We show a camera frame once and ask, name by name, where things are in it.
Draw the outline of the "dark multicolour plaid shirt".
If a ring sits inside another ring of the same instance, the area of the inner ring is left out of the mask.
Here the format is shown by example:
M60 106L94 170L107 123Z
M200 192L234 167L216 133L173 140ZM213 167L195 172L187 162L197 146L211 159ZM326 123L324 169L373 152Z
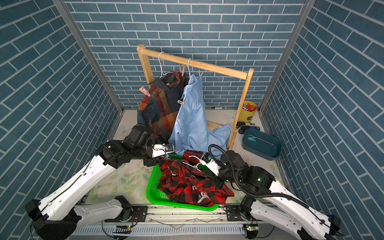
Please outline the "dark multicolour plaid shirt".
M138 108L138 125L154 135L158 143L168 143L181 107L184 88L189 77L169 72L152 82L150 96L145 96Z

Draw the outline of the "blue black stapler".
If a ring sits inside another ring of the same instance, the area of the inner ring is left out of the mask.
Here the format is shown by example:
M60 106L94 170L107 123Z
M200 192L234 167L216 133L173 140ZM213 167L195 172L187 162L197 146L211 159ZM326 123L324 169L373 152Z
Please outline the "blue black stapler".
M249 129L251 129L251 130L257 130L257 131L260 131L260 130L261 130L260 127L258 127L258 126L254 126L254 125L243 125L243 126L240 126L240 128L239 128L239 130L238 130L238 133L241 134L241 135L243 135L243 134L245 134L245 132L246 132L247 130L249 130Z

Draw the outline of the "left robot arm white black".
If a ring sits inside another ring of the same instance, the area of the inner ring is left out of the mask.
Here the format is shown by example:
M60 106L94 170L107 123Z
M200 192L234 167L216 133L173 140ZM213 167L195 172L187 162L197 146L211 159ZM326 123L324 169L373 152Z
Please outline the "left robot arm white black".
M131 160L143 160L147 167L175 151L172 144L157 144L151 133L134 126L123 140L101 145L93 158L74 176L49 196L33 199L25 205L31 218L31 230L43 240L65 240L76 230L104 220L138 220L132 204L124 196L90 206L78 202L101 179Z

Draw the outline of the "pink clothespin on sleeve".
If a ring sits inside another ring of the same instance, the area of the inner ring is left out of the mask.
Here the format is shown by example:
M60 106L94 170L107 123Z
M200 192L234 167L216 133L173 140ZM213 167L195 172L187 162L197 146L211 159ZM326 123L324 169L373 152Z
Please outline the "pink clothespin on sleeve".
M139 91L140 91L141 93L145 94L146 96L151 97L151 93L150 93L145 87L141 87L141 88L139 89Z

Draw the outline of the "light blue shirt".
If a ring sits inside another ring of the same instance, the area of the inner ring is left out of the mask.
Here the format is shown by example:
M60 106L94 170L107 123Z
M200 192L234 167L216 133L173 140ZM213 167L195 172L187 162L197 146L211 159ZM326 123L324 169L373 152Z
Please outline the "light blue shirt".
M184 88L183 95L185 104L179 109L169 138L169 143L175 147L175 153L180 156L186 151L207 153L212 144L226 151L232 127L224 125L213 131L209 130L205 116L203 81L192 74L192 80Z

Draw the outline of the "green plastic basket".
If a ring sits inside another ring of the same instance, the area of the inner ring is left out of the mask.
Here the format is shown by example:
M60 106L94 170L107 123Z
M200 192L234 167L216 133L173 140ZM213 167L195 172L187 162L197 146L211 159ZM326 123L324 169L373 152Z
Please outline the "green plastic basket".
M146 196L148 201L151 204L182 208L182 209L199 210L199 211L205 211L205 212L212 212L219 208L219 205L213 205L211 207L202 207L202 206L182 204L182 203L177 203L176 201L171 201L164 192L158 189L158 184L161 180L161 177L163 176L163 173L160 168L161 165L162 165L162 160L155 161L155 166L153 167L153 171L147 186Z

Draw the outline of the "red black plaid shirt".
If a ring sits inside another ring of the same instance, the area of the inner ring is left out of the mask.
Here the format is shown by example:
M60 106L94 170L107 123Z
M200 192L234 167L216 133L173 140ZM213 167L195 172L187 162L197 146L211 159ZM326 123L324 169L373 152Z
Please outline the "red black plaid shirt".
M186 151L182 156L203 156L202 152ZM227 198L235 193L225 184L220 187L208 177L206 172L199 171L186 164L182 158L162 160L160 166L163 176L158 189L164 192L171 201L202 207L224 205Z

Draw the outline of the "yellow pen cup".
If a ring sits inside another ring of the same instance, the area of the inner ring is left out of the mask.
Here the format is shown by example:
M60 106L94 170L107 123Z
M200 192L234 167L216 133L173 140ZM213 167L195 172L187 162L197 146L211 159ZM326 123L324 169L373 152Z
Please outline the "yellow pen cup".
M257 105L251 101L244 101L240 115L239 122L249 123L257 112Z

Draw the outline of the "wooden clothes rack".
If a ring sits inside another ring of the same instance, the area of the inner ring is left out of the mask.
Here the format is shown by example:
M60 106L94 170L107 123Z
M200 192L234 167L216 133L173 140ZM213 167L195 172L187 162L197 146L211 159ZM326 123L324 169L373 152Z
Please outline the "wooden clothes rack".
M149 60L150 57L154 59L164 60L164 61L168 61L175 64L180 64L180 65L185 65L188 67L197 68L199 70L213 72L213 73L217 73L217 74L221 74L221 75L225 75L228 77L233 77L233 78L245 81L245 86L242 92L240 103L239 103L235 120L233 123L231 135L229 137L229 142L227 145L227 149L231 150L234 146L235 139L236 139L235 128L240 117L243 103L248 93L248 89L254 74L254 69L249 69L249 71L245 73L245 72L241 72L241 71L237 71L237 70L233 70L225 67L215 66L212 64L204 63L204 62L199 62L199 61L194 61L191 59L186 59L178 56L168 55L163 52L156 52L156 51L147 49L145 45L138 45L137 52L138 52L138 56L139 56L148 85L151 85L152 82L154 81L154 75L153 75L152 67Z

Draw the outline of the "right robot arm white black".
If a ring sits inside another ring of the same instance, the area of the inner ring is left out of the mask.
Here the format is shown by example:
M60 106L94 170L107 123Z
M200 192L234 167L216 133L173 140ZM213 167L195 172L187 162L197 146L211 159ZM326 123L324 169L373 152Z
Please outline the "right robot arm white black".
M220 186L228 182L245 194L239 213L247 221L264 221L298 240L334 240L343 236L339 217L313 209L267 170L250 166L239 154L215 144L209 145L208 154L213 180Z

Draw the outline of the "pink clothespin at collar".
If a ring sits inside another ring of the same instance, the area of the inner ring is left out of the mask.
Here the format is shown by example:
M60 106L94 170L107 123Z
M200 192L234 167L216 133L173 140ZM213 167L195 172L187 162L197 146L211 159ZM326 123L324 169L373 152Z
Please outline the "pink clothespin at collar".
M179 72L181 73L182 77L185 76L185 69L186 69L185 66L182 67L181 65L179 65Z

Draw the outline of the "teal storage box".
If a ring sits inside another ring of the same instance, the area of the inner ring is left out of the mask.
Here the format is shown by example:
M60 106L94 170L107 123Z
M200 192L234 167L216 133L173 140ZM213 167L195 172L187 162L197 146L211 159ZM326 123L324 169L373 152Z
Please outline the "teal storage box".
M264 132L248 129L242 138L242 147L248 152L272 161L280 156L282 142Z

